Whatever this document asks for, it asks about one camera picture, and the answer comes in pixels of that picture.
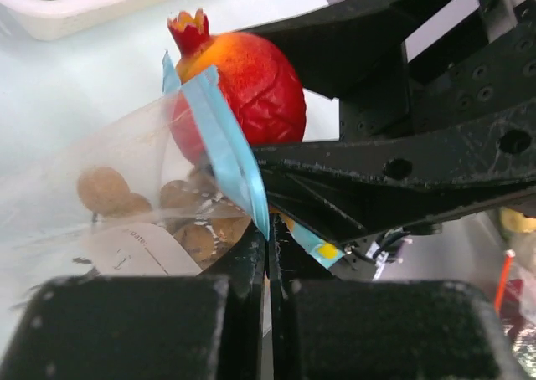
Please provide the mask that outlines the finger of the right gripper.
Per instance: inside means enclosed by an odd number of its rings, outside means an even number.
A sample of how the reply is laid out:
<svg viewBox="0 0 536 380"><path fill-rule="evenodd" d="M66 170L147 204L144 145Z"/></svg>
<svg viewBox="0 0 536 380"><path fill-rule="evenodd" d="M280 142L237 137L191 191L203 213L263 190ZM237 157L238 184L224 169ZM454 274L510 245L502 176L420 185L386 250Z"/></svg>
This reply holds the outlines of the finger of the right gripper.
<svg viewBox="0 0 536 380"><path fill-rule="evenodd" d="M276 45L302 85L338 98L451 0L343 0L250 27Z"/></svg>
<svg viewBox="0 0 536 380"><path fill-rule="evenodd" d="M535 106L394 140L258 147L271 205L332 244L523 203L535 194Z"/></svg>

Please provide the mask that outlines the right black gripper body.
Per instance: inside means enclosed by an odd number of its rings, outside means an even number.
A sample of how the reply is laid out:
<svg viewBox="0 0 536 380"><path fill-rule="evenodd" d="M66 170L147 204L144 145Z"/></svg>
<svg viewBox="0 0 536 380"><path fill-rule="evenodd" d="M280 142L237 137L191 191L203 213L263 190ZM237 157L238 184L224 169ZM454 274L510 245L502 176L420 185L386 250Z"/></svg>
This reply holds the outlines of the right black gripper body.
<svg viewBox="0 0 536 380"><path fill-rule="evenodd" d="M535 0L478 8L415 59L391 49L339 101L343 141L443 130L535 96Z"/></svg>

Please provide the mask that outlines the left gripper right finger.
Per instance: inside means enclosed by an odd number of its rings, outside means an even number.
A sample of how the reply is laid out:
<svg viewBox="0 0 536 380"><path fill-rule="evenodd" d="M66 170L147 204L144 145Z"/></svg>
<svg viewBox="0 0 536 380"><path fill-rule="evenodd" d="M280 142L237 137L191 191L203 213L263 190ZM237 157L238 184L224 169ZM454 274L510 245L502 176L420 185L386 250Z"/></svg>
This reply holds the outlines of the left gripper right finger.
<svg viewBox="0 0 536 380"><path fill-rule="evenodd" d="M278 218L267 246L277 379L525 379L492 303L455 280L340 280Z"/></svg>

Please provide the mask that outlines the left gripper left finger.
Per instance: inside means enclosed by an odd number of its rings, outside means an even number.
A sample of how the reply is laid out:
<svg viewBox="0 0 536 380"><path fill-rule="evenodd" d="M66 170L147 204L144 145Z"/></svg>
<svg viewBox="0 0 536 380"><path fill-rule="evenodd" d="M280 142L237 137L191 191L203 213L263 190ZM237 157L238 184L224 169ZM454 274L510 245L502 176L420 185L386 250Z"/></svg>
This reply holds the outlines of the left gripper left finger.
<svg viewBox="0 0 536 380"><path fill-rule="evenodd" d="M197 276L75 276L33 296L4 379L257 379L266 241L249 226Z"/></svg>

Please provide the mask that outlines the red pomegranate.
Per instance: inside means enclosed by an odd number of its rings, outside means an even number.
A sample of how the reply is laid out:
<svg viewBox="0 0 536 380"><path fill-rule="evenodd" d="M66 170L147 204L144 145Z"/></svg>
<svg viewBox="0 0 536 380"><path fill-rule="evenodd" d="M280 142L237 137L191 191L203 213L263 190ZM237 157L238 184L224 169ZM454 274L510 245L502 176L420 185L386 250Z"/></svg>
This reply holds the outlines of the red pomegranate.
<svg viewBox="0 0 536 380"><path fill-rule="evenodd" d="M182 83L210 66L219 88L251 145L300 142L307 117L304 90L287 57L269 40L244 32L211 34L202 9L167 21L181 54Z"/></svg>

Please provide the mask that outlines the brown longan bunch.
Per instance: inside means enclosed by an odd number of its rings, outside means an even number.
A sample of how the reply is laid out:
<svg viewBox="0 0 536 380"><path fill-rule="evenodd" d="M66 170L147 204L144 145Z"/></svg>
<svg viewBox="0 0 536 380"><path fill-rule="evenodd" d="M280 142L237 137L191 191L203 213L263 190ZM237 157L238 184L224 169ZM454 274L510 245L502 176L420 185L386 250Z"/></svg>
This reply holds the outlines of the brown longan bunch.
<svg viewBox="0 0 536 380"><path fill-rule="evenodd" d="M80 174L77 194L93 214L83 255L97 275L197 275L238 243L250 217L199 168L164 184L156 205L111 167Z"/></svg>

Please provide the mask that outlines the blue zipper clear bag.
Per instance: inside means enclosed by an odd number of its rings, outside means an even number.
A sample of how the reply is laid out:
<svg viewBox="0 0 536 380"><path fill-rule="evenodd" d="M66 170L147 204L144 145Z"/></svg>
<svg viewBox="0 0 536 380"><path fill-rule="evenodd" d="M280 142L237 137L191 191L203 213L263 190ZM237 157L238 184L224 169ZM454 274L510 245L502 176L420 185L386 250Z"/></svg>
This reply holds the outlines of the blue zipper clear bag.
<svg viewBox="0 0 536 380"><path fill-rule="evenodd" d="M48 280L97 274L73 262L83 255L93 214L77 194L80 174L111 167L152 205L161 187L195 168L270 233L270 208L250 146L210 66L182 83L162 60L162 96L60 153L1 179L1 307L23 309Z"/></svg>

